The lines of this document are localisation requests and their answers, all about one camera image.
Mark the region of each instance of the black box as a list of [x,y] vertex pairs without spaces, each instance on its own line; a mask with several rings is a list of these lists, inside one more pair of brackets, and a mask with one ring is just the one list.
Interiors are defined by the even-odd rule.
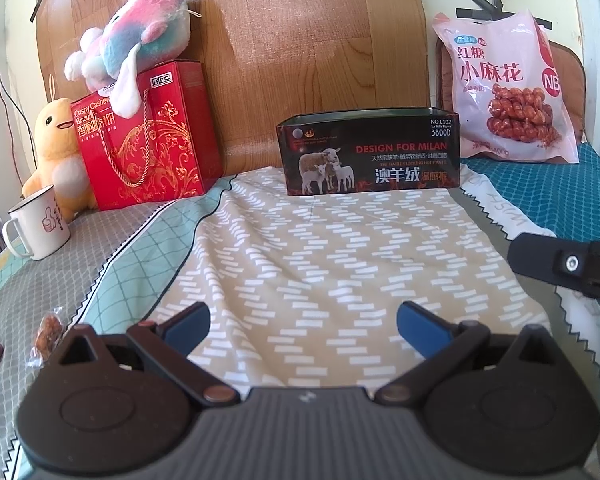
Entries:
[[277,131],[289,195],[460,184],[460,126],[452,112],[325,112],[292,117]]

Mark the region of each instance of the mug handle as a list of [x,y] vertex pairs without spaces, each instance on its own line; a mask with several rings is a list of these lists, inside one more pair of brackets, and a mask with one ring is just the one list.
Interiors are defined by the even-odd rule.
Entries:
[[23,253],[17,251],[16,248],[13,246],[13,243],[11,242],[11,240],[9,240],[9,234],[7,232],[7,229],[9,227],[9,224],[12,222],[14,222],[13,226],[16,228],[16,231],[18,232],[18,235],[20,236],[20,240],[22,241],[22,245],[24,246],[24,248],[27,249],[29,246],[27,244],[27,241],[26,241],[25,237],[23,236],[22,232],[20,231],[20,229],[18,229],[18,223],[16,222],[15,218],[9,218],[2,226],[2,238],[4,238],[4,243],[7,245],[9,250],[14,254],[14,256],[17,256],[19,258],[31,258],[33,256],[33,252],[27,251],[26,253],[23,254]]

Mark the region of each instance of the plush toy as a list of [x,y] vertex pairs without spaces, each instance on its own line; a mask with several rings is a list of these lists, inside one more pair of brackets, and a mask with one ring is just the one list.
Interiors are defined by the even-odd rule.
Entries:
[[56,99],[42,108],[36,120],[34,140],[38,168],[24,183],[22,195],[26,198],[53,184],[67,222],[83,209],[95,209],[98,205],[78,147],[69,99]]
[[115,80],[109,101],[116,115],[131,118],[141,106],[138,72],[175,59],[189,44],[191,0],[129,0],[104,30],[90,28],[80,51],[64,66],[68,80],[86,79],[90,91]]

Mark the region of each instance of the plastic wrapper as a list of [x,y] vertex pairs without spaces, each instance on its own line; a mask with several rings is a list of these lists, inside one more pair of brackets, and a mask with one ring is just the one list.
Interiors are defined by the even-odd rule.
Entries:
[[28,367],[40,368],[56,349],[64,333],[64,325],[59,317],[61,311],[61,308],[56,308],[52,312],[47,312],[40,321],[40,326],[33,337],[27,360]]
[[452,59],[461,156],[578,162],[549,41],[530,12],[485,23],[438,14],[433,28]]

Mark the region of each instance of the pink and blue plush toy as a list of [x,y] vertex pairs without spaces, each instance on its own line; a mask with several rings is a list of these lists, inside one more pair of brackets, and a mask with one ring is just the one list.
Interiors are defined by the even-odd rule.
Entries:
[[69,81],[85,78],[91,92],[113,85],[109,100],[116,115],[131,118],[142,98],[138,72],[177,58],[189,44],[191,0],[129,0],[104,30],[88,29],[80,50],[66,60]]

